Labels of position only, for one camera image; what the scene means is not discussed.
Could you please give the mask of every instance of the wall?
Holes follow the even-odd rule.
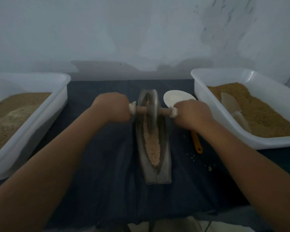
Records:
[[[290,0],[0,0],[0,72],[189,78],[199,67],[286,83]]]

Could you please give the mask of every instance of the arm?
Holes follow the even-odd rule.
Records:
[[[64,196],[82,153],[108,122],[130,119],[129,100],[99,95],[93,105],[0,186],[0,231],[41,231]]]
[[[290,231],[290,175],[216,122],[200,101],[176,104],[178,125],[212,145],[251,205],[276,231]]]

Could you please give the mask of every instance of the white plastic tray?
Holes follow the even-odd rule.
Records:
[[[256,150],[290,147],[290,137],[260,138],[243,130],[207,86],[241,83],[248,88],[252,96],[270,105],[288,121],[290,121],[290,88],[259,72],[246,69],[194,69],[191,75],[194,78],[196,97],[207,103],[214,118],[243,142]]]
[[[0,73],[0,101],[19,93],[52,93],[0,149],[0,180],[11,176],[32,154],[65,106],[70,80],[62,73]]]

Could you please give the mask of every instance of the brown grain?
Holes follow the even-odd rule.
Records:
[[[51,93],[22,93],[0,102],[0,149]]]
[[[158,127],[156,127],[155,130],[150,133],[147,122],[148,118],[144,115],[143,129],[146,152],[152,166],[157,167],[160,161],[159,130]]]
[[[231,83],[209,90],[221,102],[221,93],[232,95],[241,107],[252,134],[262,138],[290,136],[290,122],[274,111],[269,105],[250,95],[248,89],[240,83]]]

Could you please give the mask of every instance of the ground powder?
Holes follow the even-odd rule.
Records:
[[[262,138],[290,136],[290,122],[269,105],[251,96],[244,85],[231,83],[216,87],[208,86],[208,88],[220,102],[222,92],[236,99],[253,135]]]
[[[148,158],[152,166],[157,167],[160,161],[159,130],[158,127],[156,127],[151,133],[149,132],[148,118],[146,115],[144,115],[143,130]]]
[[[21,93],[0,102],[0,149],[51,93]]]

